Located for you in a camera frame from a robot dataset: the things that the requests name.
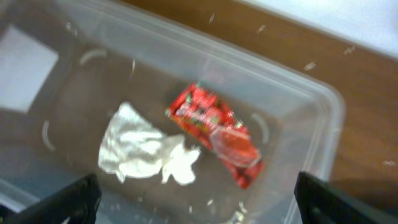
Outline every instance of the white sticker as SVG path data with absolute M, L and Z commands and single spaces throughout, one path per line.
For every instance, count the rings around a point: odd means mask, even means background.
M 10 26 L 0 39 L 0 108 L 29 111 L 58 54 Z

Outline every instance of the plastic wrapper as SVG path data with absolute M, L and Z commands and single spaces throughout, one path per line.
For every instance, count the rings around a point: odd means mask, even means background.
M 166 115 L 213 151 L 246 189 L 264 167 L 249 131 L 229 106 L 194 83 L 170 105 Z

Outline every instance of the clear plastic bin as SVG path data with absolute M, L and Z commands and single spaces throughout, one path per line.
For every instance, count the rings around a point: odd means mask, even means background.
M 0 203 L 14 210 L 95 172 L 103 188 L 98 223 L 296 224 L 298 172 L 327 180 L 331 171 L 345 110 L 334 89 L 131 6 L 5 0 L 0 52 L 15 65 L 0 62 Z M 98 167 L 120 103 L 180 134 L 164 111 L 194 81 L 249 128 L 267 164 L 250 188 L 240 189 L 204 147 L 193 166 L 197 179 L 184 187 L 161 184 L 160 175 L 121 184 Z M 190 144 L 198 141 L 187 137 Z

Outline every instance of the wooden table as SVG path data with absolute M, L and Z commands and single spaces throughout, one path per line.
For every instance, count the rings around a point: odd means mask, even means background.
M 346 119 L 331 183 L 398 208 L 398 61 L 235 1 L 125 1 L 334 86 Z

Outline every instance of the crumpled white paper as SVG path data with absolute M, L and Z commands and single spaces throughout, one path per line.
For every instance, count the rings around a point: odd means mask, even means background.
M 173 175 L 180 185 L 191 184 L 196 178 L 191 165 L 200 149 L 186 149 L 184 142 L 183 135 L 166 136 L 124 102 L 106 129 L 98 165 L 106 173 L 116 174 L 122 183 L 126 177 L 152 177 L 163 167 L 162 183 Z

